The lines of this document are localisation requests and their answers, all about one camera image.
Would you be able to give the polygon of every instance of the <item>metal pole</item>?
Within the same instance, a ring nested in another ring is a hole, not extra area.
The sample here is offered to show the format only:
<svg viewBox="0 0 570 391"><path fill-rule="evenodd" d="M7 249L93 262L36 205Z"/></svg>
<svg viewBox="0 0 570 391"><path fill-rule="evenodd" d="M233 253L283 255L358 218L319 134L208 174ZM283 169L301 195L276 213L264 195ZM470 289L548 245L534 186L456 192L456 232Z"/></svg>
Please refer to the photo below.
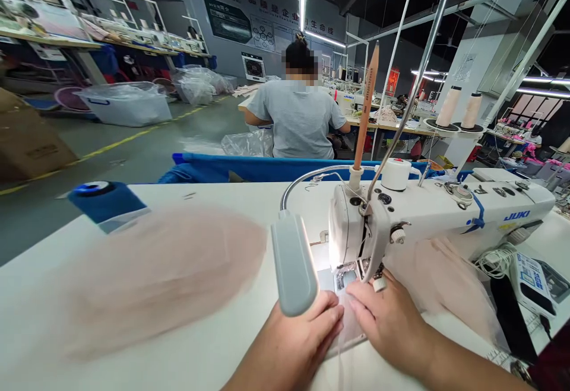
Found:
<svg viewBox="0 0 570 391"><path fill-rule="evenodd" d="M400 33L402 32L402 26L404 24L404 19L406 18L406 11L408 11L409 3L410 0L406 0L406 3L404 4L404 11L402 11L402 19L400 19L400 26L398 27L398 33L396 34L396 41L394 41L394 48L392 49L392 57L390 57L388 71L386 72L386 80L384 81L384 88L382 89L382 98L380 100L380 107L384 105L384 99L386 98L386 87L388 86L388 79L390 78L390 70L392 69L392 64L394 63L394 57L396 56L396 48L398 47L398 41L400 40Z"/></svg>
<svg viewBox="0 0 570 391"><path fill-rule="evenodd" d="M380 164L380 167L378 168L376 175L374 175L374 179L373 179L373 181L370 184L370 187L368 189L368 197L366 199L368 200L369 203L370 203L370 200L372 199L374 185L378 181L378 178L380 177L380 174L382 173L382 169L384 168L386 161L388 161L388 159L390 158L390 156L394 152L394 148L395 148L396 144L398 143L398 140L400 139L400 136L402 134L402 131L404 130L404 127L406 127L406 122L408 121L408 118L410 117L411 107L412 107L412 105L414 105L414 99L416 98L416 94L417 94L418 89L420 87L420 82L422 81L423 73L426 71L426 68L428 67L429 56L432 54L433 45L435 44L435 38L438 35L439 25L441 24L441 20L443 19L446 4L447 4L447 0L439 1L438 9L435 12L435 18L433 19L432 29L431 29L431 31L429 33L429 37L427 39L426 49L423 51L422 61L420 62L420 66L417 70L418 78L416 78L416 80L414 82L414 86L411 90L411 96L408 99L408 105L406 106L406 110L404 111L404 114L402 116L402 121L400 122L400 126L396 130L396 134L394 136L394 139L392 140L392 144L389 146L388 151L386 152L386 155L384 155L384 159L382 160L382 163Z"/></svg>
<svg viewBox="0 0 570 391"><path fill-rule="evenodd" d="M538 35L534 39L531 46L528 48L528 51L525 54L525 56L523 57L523 59L521 60L521 62L518 64L517 70L512 75L510 81L508 82L505 89L503 90L503 92L501 93L499 98L497 99L497 102L495 102L493 109L491 109L491 111L487 115L487 118L485 118L483 128L486 129L487 127L489 127L489 124L495 118L495 115L497 115L497 112L499 111L499 109L503 105L503 102L506 99L506 95L513 89L513 87L517 83L518 79L520 78L520 76L525 71L527 64L529 63L532 55L534 54L534 52L538 48L539 44L542 42L542 38L544 38L544 35L546 35L546 33L548 32L548 29L550 29L550 26L552 26L552 23L554 22L554 20L558 16L558 13L560 13L560 10L562 9L562 7L564 7L564 4L566 4L566 1L567 0L558 0L556 5L552 9L552 12L549 14L548 18L546 19L546 22L544 22L544 24L542 25L540 32L538 33Z"/></svg>

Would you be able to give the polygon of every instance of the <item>wall sign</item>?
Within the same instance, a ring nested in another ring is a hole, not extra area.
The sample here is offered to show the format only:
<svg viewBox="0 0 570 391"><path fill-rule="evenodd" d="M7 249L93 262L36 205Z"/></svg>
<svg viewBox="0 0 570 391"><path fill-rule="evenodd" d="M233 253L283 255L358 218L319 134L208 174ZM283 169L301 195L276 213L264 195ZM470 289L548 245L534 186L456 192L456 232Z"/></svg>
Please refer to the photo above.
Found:
<svg viewBox="0 0 570 391"><path fill-rule="evenodd" d="M239 8L216 0L204 0L214 36L247 44L251 38L251 23Z"/></svg>

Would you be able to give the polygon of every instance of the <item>cardboard box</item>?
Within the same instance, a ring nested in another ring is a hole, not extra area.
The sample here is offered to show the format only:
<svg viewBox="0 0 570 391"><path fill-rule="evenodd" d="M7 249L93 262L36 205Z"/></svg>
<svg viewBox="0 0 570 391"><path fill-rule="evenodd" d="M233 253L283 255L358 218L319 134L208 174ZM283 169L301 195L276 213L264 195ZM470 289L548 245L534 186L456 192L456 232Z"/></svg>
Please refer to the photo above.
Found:
<svg viewBox="0 0 570 391"><path fill-rule="evenodd" d="M76 159L34 108L0 88L0 182L32 179Z"/></svg>

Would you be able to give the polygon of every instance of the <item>plastic storage bin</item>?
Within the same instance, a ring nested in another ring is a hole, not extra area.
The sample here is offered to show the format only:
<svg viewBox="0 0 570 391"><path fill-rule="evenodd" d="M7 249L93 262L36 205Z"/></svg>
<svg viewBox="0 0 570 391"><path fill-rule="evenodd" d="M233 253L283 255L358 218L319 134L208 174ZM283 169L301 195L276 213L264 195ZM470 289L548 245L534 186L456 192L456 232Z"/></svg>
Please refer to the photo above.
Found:
<svg viewBox="0 0 570 391"><path fill-rule="evenodd" d="M105 124L143 127L172 119L166 95L152 82L120 82L77 93Z"/></svg>

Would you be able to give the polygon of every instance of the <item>red sign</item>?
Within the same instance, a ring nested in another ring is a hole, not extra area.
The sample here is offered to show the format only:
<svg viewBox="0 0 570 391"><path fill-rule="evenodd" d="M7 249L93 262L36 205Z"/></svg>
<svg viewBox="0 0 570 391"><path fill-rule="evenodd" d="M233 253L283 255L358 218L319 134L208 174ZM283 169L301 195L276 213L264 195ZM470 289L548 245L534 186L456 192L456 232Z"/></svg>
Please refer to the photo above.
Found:
<svg viewBox="0 0 570 391"><path fill-rule="evenodd" d="M400 72L398 69L390 69L390 76L388 77L388 85L386 86L386 94L388 96L394 96L396 93L396 86L398 85L398 79L400 77Z"/></svg>

